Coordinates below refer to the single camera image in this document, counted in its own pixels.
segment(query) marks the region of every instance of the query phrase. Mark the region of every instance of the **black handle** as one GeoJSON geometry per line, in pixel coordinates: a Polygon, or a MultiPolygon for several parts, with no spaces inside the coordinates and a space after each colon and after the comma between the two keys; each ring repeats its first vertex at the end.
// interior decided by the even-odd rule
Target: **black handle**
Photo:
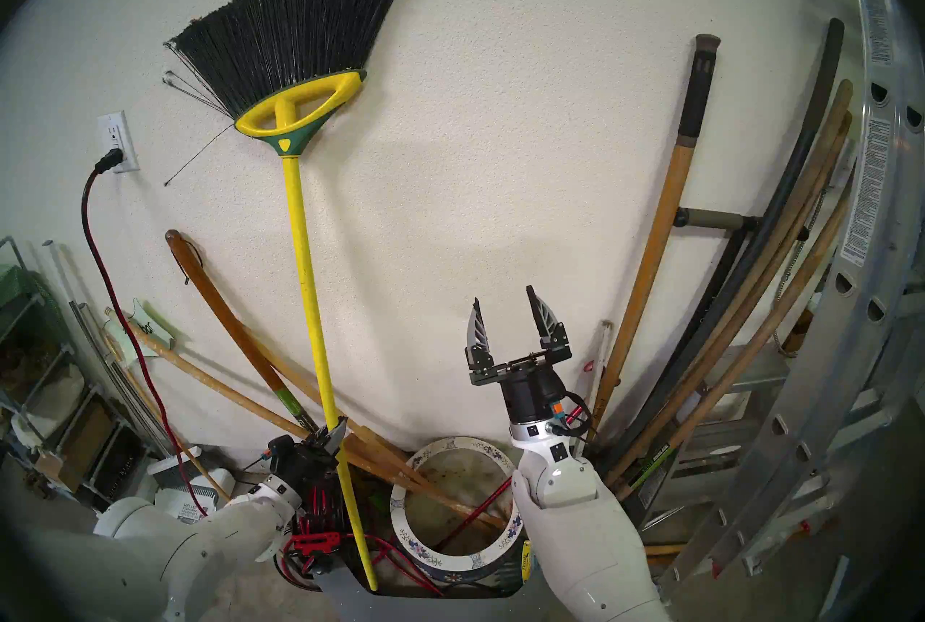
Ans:
{"type": "Polygon", "coordinates": [[[691,141],[678,142],[683,146],[693,146],[700,135],[703,114],[707,110],[707,97],[710,96],[710,84],[713,82],[713,70],[716,69],[716,50],[720,38],[713,34],[697,35],[697,51],[691,65],[691,76],[687,81],[687,96],[684,97],[684,109],[681,111],[681,123],[678,136],[691,141]]]}

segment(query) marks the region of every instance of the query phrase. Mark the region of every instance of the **wall outlet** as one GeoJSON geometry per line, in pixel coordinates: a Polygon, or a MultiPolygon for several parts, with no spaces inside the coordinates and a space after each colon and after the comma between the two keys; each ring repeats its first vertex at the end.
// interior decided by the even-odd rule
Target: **wall outlet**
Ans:
{"type": "Polygon", "coordinates": [[[125,171],[137,171],[140,169],[138,160],[135,158],[135,147],[132,146],[132,138],[129,136],[129,125],[125,122],[124,111],[97,117],[96,133],[100,140],[100,146],[103,148],[103,154],[113,146],[118,146],[125,155],[122,163],[111,171],[124,173],[125,171]]]}

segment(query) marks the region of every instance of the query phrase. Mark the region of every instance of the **blue floral pattern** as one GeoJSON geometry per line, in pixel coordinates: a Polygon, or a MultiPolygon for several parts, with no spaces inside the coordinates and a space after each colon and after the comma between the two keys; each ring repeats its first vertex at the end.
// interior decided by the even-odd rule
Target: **blue floral pattern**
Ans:
{"type": "MultiPolygon", "coordinates": [[[[418,451],[408,461],[408,465],[418,469],[434,455],[439,455],[447,450],[473,450],[494,460],[505,475],[510,475],[514,470],[514,465],[510,458],[504,455],[501,450],[489,442],[481,441],[477,438],[470,438],[468,436],[457,436],[432,442],[424,449],[418,451]]],[[[436,576],[435,579],[441,581],[464,581],[466,579],[472,579],[473,574],[480,574],[472,571],[482,569],[482,567],[492,565],[498,561],[518,539],[524,527],[522,518],[517,514],[516,505],[514,505],[511,521],[508,523],[504,532],[500,534],[489,547],[478,553],[463,556],[441,554],[431,550],[419,541],[408,526],[405,512],[405,488],[400,488],[396,485],[392,494],[394,497],[390,498],[390,509],[392,513],[392,525],[393,528],[395,528],[397,537],[413,558],[427,566],[433,567],[433,570],[428,574],[436,576]]]]}

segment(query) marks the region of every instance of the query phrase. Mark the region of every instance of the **ladder label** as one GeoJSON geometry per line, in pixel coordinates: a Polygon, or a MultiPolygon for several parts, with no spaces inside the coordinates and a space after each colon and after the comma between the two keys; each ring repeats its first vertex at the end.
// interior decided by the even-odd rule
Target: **ladder label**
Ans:
{"type": "Polygon", "coordinates": [[[877,211],[883,195],[886,161],[890,150],[892,122],[886,119],[868,120],[867,137],[861,152],[861,180],[855,192],[855,202],[848,219],[848,233],[842,244],[842,258],[863,267],[867,258],[877,211]]]}
{"type": "Polygon", "coordinates": [[[886,28],[886,9],[882,5],[868,5],[868,29],[870,40],[870,61],[892,66],[892,45],[890,31],[886,28]]]}
{"type": "Polygon", "coordinates": [[[655,493],[659,491],[661,482],[665,480],[666,475],[668,475],[668,467],[662,466],[655,471],[655,474],[651,478],[643,483],[641,488],[639,488],[639,502],[642,503],[644,509],[648,510],[649,505],[652,505],[652,501],[655,499],[655,493]]]}

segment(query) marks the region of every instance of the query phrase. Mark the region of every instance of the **white wall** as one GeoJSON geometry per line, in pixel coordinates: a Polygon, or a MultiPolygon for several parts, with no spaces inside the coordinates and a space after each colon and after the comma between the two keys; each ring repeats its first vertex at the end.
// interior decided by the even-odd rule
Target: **white wall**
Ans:
{"type": "MultiPolygon", "coordinates": [[[[227,121],[161,83],[178,67],[161,44],[227,1],[29,0],[0,43],[0,232],[41,270],[43,240],[67,246],[102,311],[79,194],[101,154],[96,116],[125,110],[142,170],[106,174],[90,207],[120,299],[149,301],[191,359],[284,413],[164,242],[169,228],[188,234],[241,318],[312,365],[272,151],[231,130],[162,185],[227,121]]],[[[535,348],[532,283],[566,323],[575,357],[560,370],[573,381],[598,322],[619,322],[629,295],[693,36],[722,46],[682,203],[758,214],[834,15],[848,29],[843,69],[857,75],[855,0],[397,0],[363,93],[302,157],[328,354],[350,412],[405,445],[504,438],[499,390],[468,382],[473,296],[496,358],[519,356],[535,348]]],[[[651,385],[719,246],[672,237],[618,400],[651,385]]],[[[187,438],[256,449],[275,434],[164,361],[152,370],[187,438]]]]}

